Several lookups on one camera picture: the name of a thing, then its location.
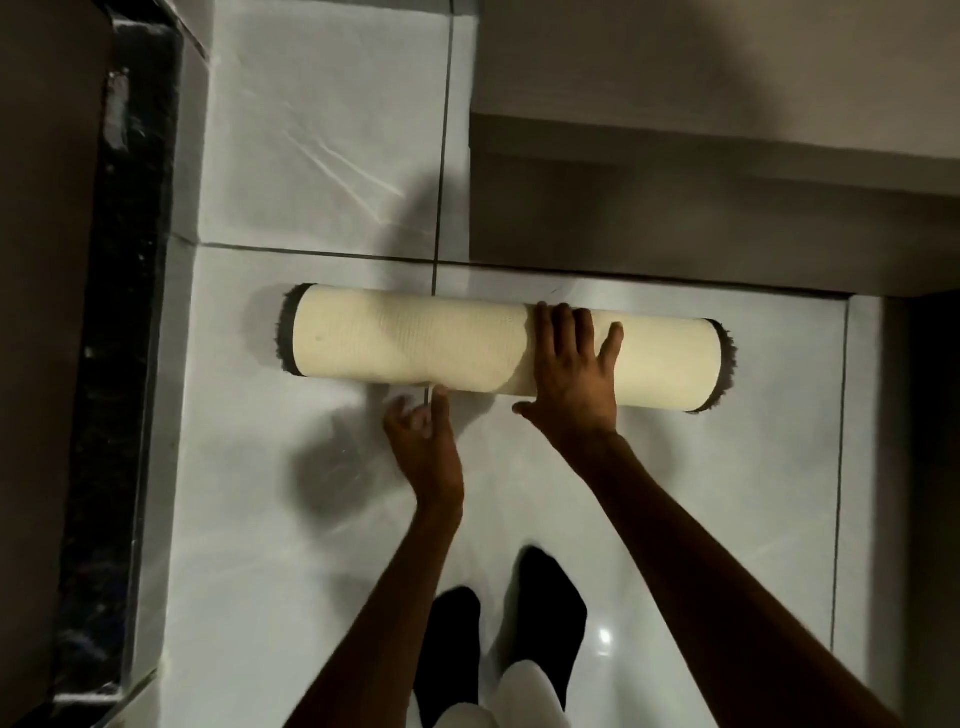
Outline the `person's left hand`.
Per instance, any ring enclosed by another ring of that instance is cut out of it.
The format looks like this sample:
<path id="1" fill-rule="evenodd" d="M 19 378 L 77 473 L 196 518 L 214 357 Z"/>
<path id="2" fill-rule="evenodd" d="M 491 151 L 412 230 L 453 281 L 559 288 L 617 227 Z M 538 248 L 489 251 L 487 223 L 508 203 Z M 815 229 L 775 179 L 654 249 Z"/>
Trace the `person's left hand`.
<path id="1" fill-rule="evenodd" d="M 388 406 L 383 429 L 397 467 L 413 489 L 416 509 L 462 518 L 465 480 L 452 426 L 452 442 L 431 438 L 430 400 L 409 408 L 400 396 Z"/>

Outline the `person's right hand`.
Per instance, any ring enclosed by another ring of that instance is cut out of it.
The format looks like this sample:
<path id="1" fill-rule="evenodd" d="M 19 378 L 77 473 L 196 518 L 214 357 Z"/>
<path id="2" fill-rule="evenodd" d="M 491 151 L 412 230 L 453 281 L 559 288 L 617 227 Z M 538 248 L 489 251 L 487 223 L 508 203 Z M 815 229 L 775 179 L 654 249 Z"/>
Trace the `person's right hand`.
<path id="1" fill-rule="evenodd" d="M 617 432 L 616 376 L 603 375 L 599 368 L 602 345 L 595 346 L 594 317 L 587 308 L 573 308 L 578 360 L 572 367 L 560 365 L 555 358 L 555 307 L 543 301 L 534 307 L 533 401 L 546 402 L 551 418 L 546 425 L 532 426 L 564 459 L 573 461 L 597 437 Z"/>

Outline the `cream rug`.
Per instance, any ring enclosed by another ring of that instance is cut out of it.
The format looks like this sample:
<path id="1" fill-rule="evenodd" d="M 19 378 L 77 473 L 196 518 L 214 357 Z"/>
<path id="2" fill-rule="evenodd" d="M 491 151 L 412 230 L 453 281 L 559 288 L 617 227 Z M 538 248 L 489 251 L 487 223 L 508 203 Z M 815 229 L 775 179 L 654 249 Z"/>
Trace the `cream rug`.
<path id="1" fill-rule="evenodd" d="M 701 412 L 732 388 L 737 348 L 719 322 L 591 314 L 597 346 L 612 324 L 624 330 L 615 373 L 619 405 Z M 275 336 L 283 369 L 295 376 L 536 394 L 532 304 L 306 283 L 284 297 Z"/>

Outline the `person's left forearm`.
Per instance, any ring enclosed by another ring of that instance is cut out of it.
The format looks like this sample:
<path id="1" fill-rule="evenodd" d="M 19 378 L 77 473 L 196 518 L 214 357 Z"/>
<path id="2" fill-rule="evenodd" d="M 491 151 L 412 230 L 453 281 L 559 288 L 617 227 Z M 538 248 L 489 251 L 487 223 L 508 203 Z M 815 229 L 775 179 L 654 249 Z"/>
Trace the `person's left forearm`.
<path id="1" fill-rule="evenodd" d="M 283 728 L 405 728 L 431 605 L 462 516 L 462 501 L 416 505 L 365 605 Z"/>

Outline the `person's right forearm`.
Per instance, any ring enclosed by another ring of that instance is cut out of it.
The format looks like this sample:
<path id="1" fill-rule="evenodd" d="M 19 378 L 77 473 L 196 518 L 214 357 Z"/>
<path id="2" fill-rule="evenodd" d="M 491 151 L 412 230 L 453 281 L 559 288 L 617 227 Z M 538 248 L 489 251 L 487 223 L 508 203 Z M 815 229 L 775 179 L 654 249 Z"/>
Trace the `person's right forearm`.
<path id="1" fill-rule="evenodd" d="M 622 436 L 575 432 L 554 446 L 630 552 L 719 728 L 906 728 Z"/>

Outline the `person's black right sock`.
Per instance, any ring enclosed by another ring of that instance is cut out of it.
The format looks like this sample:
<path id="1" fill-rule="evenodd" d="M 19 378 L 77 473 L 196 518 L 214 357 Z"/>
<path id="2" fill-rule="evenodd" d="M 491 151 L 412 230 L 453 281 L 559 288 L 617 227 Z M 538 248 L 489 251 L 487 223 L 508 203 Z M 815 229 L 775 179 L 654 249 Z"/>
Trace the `person's black right sock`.
<path id="1" fill-rule="evenodd" d="M 499 675 L 524 661 L 545 674 L 561 709 L 586 635 L 588 608 L 559 562 L 527 544 L 514 564 L 493 659 Z"/>

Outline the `person's black sock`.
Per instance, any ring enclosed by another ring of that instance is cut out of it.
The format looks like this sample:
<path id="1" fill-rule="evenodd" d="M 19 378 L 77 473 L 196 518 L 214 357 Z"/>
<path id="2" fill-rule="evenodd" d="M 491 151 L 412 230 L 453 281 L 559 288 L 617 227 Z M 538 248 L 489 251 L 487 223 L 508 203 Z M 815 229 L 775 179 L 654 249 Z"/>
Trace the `person's black sock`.
<path id="1" fill-rule="evenodd" d="M 586 635 L 588 608 L 559 562 L 527 544 L 514 564 L 493 659 L 499 675 L 524 661 L 545 674 L 561 709 Z"/>
<path id="2" fill-rule="evenodd" d="M 481 603 L 467 586 L 438 595 L 430 609 L 414 675 L 422 728 L 436 728 L 458 705 L 478 707 Z"/>

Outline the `person's black left sock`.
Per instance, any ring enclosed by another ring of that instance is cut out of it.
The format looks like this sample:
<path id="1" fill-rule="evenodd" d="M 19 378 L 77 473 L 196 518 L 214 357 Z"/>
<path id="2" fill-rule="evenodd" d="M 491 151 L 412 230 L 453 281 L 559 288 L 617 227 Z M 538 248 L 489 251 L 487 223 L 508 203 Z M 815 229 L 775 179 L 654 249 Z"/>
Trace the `person's black left sock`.
<path id="1" fill-rule="evenodd" d="M 422 728 L 436 728 L 458 705 L 478 707 L 481 603 L 467 586 L 438 595 L 430 609 L 414 675 Z"/>

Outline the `person's white trousers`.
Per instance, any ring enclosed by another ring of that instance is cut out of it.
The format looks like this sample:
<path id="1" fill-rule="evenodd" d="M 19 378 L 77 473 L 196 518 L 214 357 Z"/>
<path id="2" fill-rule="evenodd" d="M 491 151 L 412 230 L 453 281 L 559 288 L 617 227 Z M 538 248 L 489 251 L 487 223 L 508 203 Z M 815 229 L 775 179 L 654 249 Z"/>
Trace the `person's white trousers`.
<path id="1" fill-rule="evenodd" d="M 434 717 L 414 700 L 421 728 L 572 728 L 548 675 L 531 660 L 506 669 L 486 707 L 462 699 Z"/>

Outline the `black stone sill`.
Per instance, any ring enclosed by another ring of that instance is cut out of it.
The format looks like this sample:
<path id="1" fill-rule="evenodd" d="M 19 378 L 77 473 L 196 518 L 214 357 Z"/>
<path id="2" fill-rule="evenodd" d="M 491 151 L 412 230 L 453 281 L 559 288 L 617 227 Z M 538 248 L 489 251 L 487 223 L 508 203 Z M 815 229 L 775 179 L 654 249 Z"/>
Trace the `black stone sill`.
<path id="1" fill-rule="evenodd" d="M 91 0 L 110 42 L 59 551 L 50 702 L 102 721 L 126 701 L 184 37 L 162 0 Z"/>

